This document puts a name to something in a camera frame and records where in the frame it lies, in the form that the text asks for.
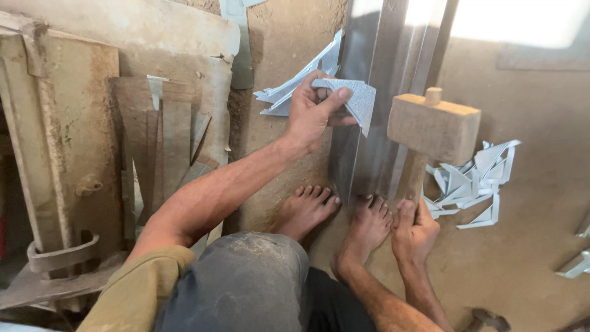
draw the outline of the metal strip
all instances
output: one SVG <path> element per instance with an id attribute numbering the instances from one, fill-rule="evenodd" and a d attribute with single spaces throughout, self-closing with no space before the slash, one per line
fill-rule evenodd
<path id="1" fill-rule="evenodd" d="M 397 190 L 407 148 L 387 137 L 392 98 L 424 93 L 446 5 L 424 2 L 348 2 L 340 78 L 364 80 L 377 94 L 367 138 L 358 126 L 334 128 L 332 134 L 328 177 L 345 204 L 351 194 L 393 197 Z M 424 23 L 406 23 L 408 8 L 414 21 L 419 14 Z"/>

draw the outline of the person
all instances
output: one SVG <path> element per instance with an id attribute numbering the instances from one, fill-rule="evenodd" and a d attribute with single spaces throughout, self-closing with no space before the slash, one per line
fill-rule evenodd
<path id="1" fill-rule="evenodd" d="M 316 151 L 327 126 L 352 125 L 333 115 L 351 91 L 315 89 L 315 70 L 293 92 L 287 132 L 251 155 L 180 188 L 149 219 L 79 331 L 452 331 L 428 280 L 425 260 L 439 226 L 421 201 L 389 210 L 359 197 L 332 272 L 309 267 L 298 242 L 335 213 L 329 188 L 299 188 L 268 233 L 223 236 L 198 260 L 190 248 L 299 158 Z M 404 302 L 365 262 L 385 238 L 406 289 Z"/>

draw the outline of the shirt sleeve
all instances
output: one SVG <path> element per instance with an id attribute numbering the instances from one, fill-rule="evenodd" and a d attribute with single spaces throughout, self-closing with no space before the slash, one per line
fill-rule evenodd
<path id="1" fill-rule="evenodd" d="M 190 249 L 170 246 L 123 265 L 78 331 L 152 331 L 158 310 L 194 259 Z"/>

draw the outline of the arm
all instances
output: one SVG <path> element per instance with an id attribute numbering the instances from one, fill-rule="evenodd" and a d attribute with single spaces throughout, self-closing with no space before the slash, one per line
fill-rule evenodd
<path id="1" fill-rule="evenodd" d="M 126 262 L 164 246 L 191 247 L 290 164 L 317 150 L 328 125 L 356 123 L 352 117 L 332 117 L 348 99 L 348 89 L 314 89 L 316 78 L 331 77 L 315 70 L 293 92 L 289 129 L 283 136 L 180 188 L 148 220 Z"/>
<path id="2" fill-rule="evenodd" d="M 406 301 L 445 332 L 452 332 L 453 327 L 428 280 L 425 265 L 440 225 L 432 219 L 424 200 L 420 200 L 417 211 L 412 201 L 402 200 L 391 230 L 391 246 L 404 280 Z"/>
<path id="3" fill-rule="evenodd" d="M 341 264 L 340 277 L 359 298 L 379 332 L 438 332 L 436 324 L 400 300 L 364 265 Z"/>

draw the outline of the sandy floor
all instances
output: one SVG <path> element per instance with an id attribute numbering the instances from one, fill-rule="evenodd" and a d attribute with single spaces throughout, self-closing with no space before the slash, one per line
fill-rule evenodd
<path id="1" fill-rule="evenodd" d="M 217 0 L 180 0 L 219 13 Z M 267 105 L 252 92 L 276 87 L 296 74 L 342 26 L 345 1 L 267 2 L 248 9 L 255 74 L 252 90 L 233 91 L 233 159 L 276 139 L 286 118 L 258 113 Z M 457 330 L 471 320 L 471 307 L 505 315 L 514 331 L 553 331 L 590 314 L 590 276 L 574 280 L 553 274 L 587 248 L 573 235 L 588 209 L 590 150 L 587 128 L 588 73 L 518 72 L 495 69 L 497 44 L 451 40 L 438 85 L 444 99 L 481 108 L 480 138 L 494 143 L 520 139 L 511 181 L 501 190 L 500 222 L 458 230 L 486 203 L 444 216 L 428 261 L 434 288 Z M 303 158 L 249 199 L 226 221 L 225 231 L 263 231 L 282 202 L 300 185 L 327 185 L 331 131 L 321 150 Z M 349 218 L 342 210 L 307 241 L 312 265 L 328 270 Z M 403 297 L 395 259 L 384 243 L 369 269 Z"/>

